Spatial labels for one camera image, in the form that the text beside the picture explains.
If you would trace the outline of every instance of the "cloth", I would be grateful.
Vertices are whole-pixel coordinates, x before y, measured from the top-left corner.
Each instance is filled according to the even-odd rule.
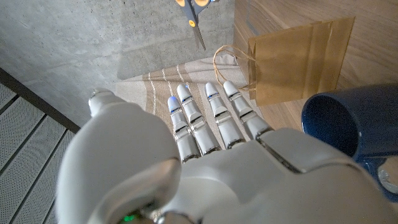
[[[234,56],[228,54],[217,56],[216,63],[219,71],[227,80],[232,81],[236,87],[247,85],[246,79]],[[238,124],[238,128],[248,141],[249,137],[236,116],[231,103],[228,101],[223,87],[216,81],[212,58],[187,62],[176,67],[164,68],[156,72],[124,80],[116,84],[116,95],[128,102],[137,103],[143,110],[160,117],[169,127],[170,132],[173,133],[167,100],[170,96],[176,96],[179,99],[177,87],[179,84],[184,84],[191,91],[193,99],[207,120],[220,146],[225,149],[206,97],[205,85],[208,82],[213,83],[217,87],[227,109],[231,112],[233,119]],[[259,116],[262,116],[260,109],[255,105],[255,101],[250,101],[249,93],[246,91],[242,91],[241,93],[252,106],[253,110]]]

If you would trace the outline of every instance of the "green indicator light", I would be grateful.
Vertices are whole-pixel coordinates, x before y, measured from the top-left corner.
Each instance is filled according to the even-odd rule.
[[[133,221],[133,219],[135,219],[135,215],[129,215],[129,216],[125,216],[124,217],[124,221],[128,222],[128,221]]]

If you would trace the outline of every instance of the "paper bag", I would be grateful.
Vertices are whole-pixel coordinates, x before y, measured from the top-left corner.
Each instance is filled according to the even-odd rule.
[[[249,39],[249,93],[257,105],[334,90],[354,18],[316,22]]]

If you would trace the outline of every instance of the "scissor handle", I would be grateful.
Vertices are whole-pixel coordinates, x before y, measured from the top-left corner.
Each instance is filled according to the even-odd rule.
[[[195,3],[198,6],[205,7],[210,2],[210,0],[195,0]]]
[[[185,6],[185,0],[175,0],[181,7]]]

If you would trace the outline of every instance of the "perforated panel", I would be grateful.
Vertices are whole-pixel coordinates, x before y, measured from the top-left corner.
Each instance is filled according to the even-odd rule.
[[[53,209],[47,219],[47,221],[45,222],[45,224],[57,224],[57,216],[55,213],[55,209]]]
[[[10,101],[16,94],[0,83],[0,108]]]
[[[9,223],[65,128],[46,117],[0,176],[0,223]]]
[[[59,144],[57,151],[51,158],[48,166],[39,177],[34,188],[30,192],[25,204],[19,210],[14,223],[43,223],[47,212],[55,198],[56,181],[61,166],[63,154],[72,140],[73,133],[67,131],[66,135]]]
[[[41,110],[21,97],[0,114],[0,169],[43,116]]]

